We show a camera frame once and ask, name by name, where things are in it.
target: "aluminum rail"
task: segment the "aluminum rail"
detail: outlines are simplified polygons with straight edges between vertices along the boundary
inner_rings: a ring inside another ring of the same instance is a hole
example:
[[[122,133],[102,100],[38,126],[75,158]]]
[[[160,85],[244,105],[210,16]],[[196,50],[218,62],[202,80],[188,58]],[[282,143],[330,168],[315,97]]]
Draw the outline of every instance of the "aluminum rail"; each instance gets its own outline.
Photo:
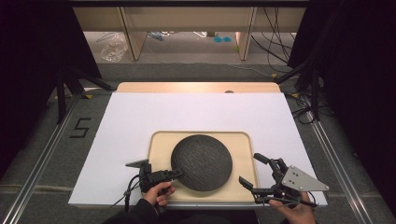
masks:
[[[310,102],[306,98],[306,96],[304,96],[303,99],[307,104],[310,105]],[[306,113],[306,115],[309,119],[313,118],[313,114],[311,112]],[[332,143],[327,134],[325,133],[320,121],[315,120],[312,123],[312,128],[314,129],[314,132],[318,137],[322,149],[326,154],[330,166],[332,167],[332,170],[334,171],[335,176],[337,177],[338,182],[340,183],[340,186],[345,193],[346,198],[349,201],[349,204],[353,212],[355,213],[357,220],[361,224],[374,223],[371,220],[370,215],[368,214],[366,205],[364,204],[361,196],[359,195],[351,179],[349,178],[347,171],[344,168],[344,165],[341,163],[340,159],[337,156],[337,153],[332,147]]]
[[[73,110],[81,96],[73,95],[69,107],[67,108],[66,115],[60,124],[57,124],[48,143],[44,147],[43,152],[35,164],[32,172],[29,177],[23,184],[20,193],[15,199],[14,203],[9,207],[9,210],[6,214],[6,218],[3,220],[3,224],[16,224],[18,223],[24,208],[29,202],[30,197],[35,190],[35,186],[37,185],[40,177],[44,173],[45,168],[47,167],[48,162],[52,156],[53,151],[58,146],[59,140],[64,133],[64,129],[67,126],[71,115],[73,114]]]

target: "gray carpet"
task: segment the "gray carpet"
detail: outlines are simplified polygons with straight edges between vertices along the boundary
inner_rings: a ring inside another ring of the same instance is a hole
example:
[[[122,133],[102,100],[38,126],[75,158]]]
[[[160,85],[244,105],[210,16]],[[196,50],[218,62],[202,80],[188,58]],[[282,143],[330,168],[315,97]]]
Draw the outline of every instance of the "gray carpet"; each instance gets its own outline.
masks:
[[[257,64],[237,65],[244,68],[207,63],[98,64],[98,66],[104,81],[115,87],[122,81],[272,81],[272,78],[267,75],[274,73],[268,65]],[[278,66],[277,69],[288,70],[289,68]],[[295,80],[292,78],[282,83],[281,90],[293,92]],[[95,87],[85,80],[81,80],[81,83],[85,87]],[[39,180],[19,223],[100,223],[122,210],[120,207],[78,209],[67,204],[70,191],[76,184],[110,98],[110,92],[103,90],[89,91],[87,94],[92,95],[92,98],[78,100],[62,139]],[[288,103],[290,112],[300,108],[295,99],[288,98]],[[331,116],[331,111],[326,107],[320,112],[321,123],[326,134],[330,137],[349,177],[364,200],[373,222],[396,223],[374,184],[365,173],[359,159],[352,156],[353,149],[338,125],[337,119]],[[81,124],[84,124],[84,127],[88,127],[89,130],[85,137],[73,138],[71,136],[84,134],[82,130],[75,130],[79,119],[83,119],[80,121]],[[56,99],[51,96],[49,108],[38,122],[36,132],[32,134],[30,141],[26,143],[27,147],[20,152],[0,181],[0,217],[4,217],[7,213],[19,188],[33,169],[35,161],[50,139],[56,120]],[[311,125],[302,124],[298,120],[296,120],[296,125],[318,179],[331,187],[331,190],[326,193],[329,205],[319,208],[315,212],[318,223],[359,223]],[[271,208],[257,209],[256,214],[260,223],[276,224],[283,219]]]

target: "human hand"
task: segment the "human hand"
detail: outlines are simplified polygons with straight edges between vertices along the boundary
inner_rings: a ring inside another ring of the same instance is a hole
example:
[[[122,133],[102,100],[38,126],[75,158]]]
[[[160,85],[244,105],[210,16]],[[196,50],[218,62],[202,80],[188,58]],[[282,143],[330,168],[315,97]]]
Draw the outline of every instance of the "human hand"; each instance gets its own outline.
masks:
[[[306,192],[301,192],[302,200],[310,203],[309,196]],[[295,208],[288,208],[285,204],[277,200],[270,200],[269,204],[276,211],[285,216],[290,224],[315,224],[314,212],[311,206],[299,203]]]
[[[155,203],[158,203],[159,206],[166,206],[168,204],[167,198],[174,192],[175,188],[171,186],[171,182],[162,182],[152,187],[143,198],[153,206]]]

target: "wooden tray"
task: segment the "wooden tray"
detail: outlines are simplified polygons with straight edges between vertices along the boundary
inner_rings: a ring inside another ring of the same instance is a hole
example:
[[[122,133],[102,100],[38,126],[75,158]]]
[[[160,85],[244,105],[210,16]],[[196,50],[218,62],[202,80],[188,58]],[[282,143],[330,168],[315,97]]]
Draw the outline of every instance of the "wooden tray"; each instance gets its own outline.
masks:
[[[251,193],[239,184],[239,176],[244,177],[257,186],[256,168],[250,139],[246,133],[240,132],[156,132],[151,137],[148,160],[152,171],[171,170],[171,155],[176,144],[193,134],[206,134],[217,138],[228,148],[233,158],[233,170],[228,181],[220,188],[201,192],[188,189],[177,180],[173,186],[177,191],[169,198],[175,202],[254,202]]]

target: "white surface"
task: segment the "white surface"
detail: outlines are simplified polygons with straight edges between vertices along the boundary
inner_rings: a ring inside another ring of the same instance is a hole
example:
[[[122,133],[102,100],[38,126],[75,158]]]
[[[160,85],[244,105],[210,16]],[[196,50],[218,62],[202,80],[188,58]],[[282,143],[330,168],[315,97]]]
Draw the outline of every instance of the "white surface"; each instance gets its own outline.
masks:
[[[120,199],[138,169],[125,163],[146,159],[158,131],[245,132],[253,152],[282,158],[309,175],[314,170],[283,93],[129,93],[115,92],[93,141],[70,204],[111,205]],[[260,188],[275,184],[268,165],[256,161]],[[317,203],[327,205],[322,192]],[[141,197],[131,195],[131,204]],[[170,204],[175,207],[218,204]]]

